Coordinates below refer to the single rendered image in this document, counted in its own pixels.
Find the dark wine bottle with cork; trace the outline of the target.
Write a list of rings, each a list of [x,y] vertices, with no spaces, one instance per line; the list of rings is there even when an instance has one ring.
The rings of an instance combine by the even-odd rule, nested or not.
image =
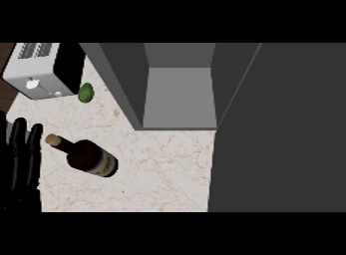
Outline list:
[[[118,169],[117,158],[87,139],[69,142],[60,136],[49,134],[46,144],[66,154],[72,168],[99,177],[111,177]]]

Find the green avocado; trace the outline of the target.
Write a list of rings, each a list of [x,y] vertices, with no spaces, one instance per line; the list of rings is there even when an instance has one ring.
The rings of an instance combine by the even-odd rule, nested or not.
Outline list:
[[[87,103],[93,99],[94,91],[90,83],[86,83],[78,90],[78,100],[81,103]]]

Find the grey open cabinet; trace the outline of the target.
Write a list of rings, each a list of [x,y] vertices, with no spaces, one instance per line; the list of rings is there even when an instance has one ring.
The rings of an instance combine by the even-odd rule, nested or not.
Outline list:
[[[84,43],[136,130],[216,130],[257,43]]]

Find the dark grey cabinet door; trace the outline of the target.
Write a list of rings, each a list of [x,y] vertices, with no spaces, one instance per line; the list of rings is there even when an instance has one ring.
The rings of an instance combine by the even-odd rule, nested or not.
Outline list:
[[[265,44],[214,134],[210,211],[346,211],[346,44]]]

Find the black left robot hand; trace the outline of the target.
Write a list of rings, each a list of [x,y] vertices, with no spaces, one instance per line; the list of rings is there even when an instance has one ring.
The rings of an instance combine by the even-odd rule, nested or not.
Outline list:
[[[40,213],[38,190],[43,125],[26,131],[26,121],[18,118],[7,128],[0,111],[0,212]]]

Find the silver toaster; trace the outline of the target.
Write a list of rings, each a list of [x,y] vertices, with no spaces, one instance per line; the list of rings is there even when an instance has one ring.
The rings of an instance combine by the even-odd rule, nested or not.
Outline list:
[[[84,59],[78,43],[16,43],[1,80],[31,100],[72,96],[81,85]]]

